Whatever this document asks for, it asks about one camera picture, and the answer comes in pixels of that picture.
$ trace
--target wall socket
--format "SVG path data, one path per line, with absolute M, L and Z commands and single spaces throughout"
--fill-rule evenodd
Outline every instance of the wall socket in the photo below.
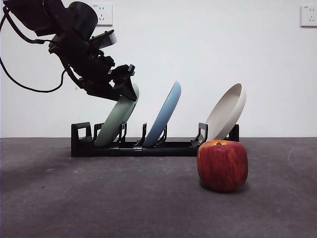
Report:
M 317 27 L 317 5 L 301 6 L 301 26 Z
M 90 6 L 98 17 L 98 26 L 112 26 L 112 4 L 111 3 L 92 3 Z

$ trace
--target apple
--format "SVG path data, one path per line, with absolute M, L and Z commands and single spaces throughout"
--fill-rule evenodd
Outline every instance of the apple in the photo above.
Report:
M 234 191 L 248 177 L 248 156 L 242 143 L 211 140 L 198 149 L 197 170 L 200 179 L 217 191 Z

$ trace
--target gray floor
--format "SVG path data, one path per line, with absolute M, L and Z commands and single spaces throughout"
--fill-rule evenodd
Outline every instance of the gray floor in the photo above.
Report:
M 206 189 L 196 158 L 70 158 L 1 140 L 2 238 L 316 238 L 317 138 L 244 138 L 247 183 Z

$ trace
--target white plate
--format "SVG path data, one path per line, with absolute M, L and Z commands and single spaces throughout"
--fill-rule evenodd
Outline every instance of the white plate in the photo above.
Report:
M 210 140 L 223 140 L 237 123 L 247 94 L 240 83 L 233 85 L 219 100 L 207 119 L 208 138 Z
M 123 96 L 118 100 L 104 122 L 96 138 L 95 146 L 101 147 L 111 144 L 119 134 L 120 125 L 129 120 L 135 105 L 139 100 L 139 88 L 135 83 L 133 83 L 132 86 L 135 94 L 137 95 L 137 100 L 133 102 Z
M 175 82 L 173 88 L 171 89 L 166 101 L 164 102 L 154 124 L 143 143 L 143 147 L 152 147 L 156 144 L 159 136 L 164 131 L 170 117 L 172 116 L 178 100 L 181 95 L 181 87 L 179 82 Z

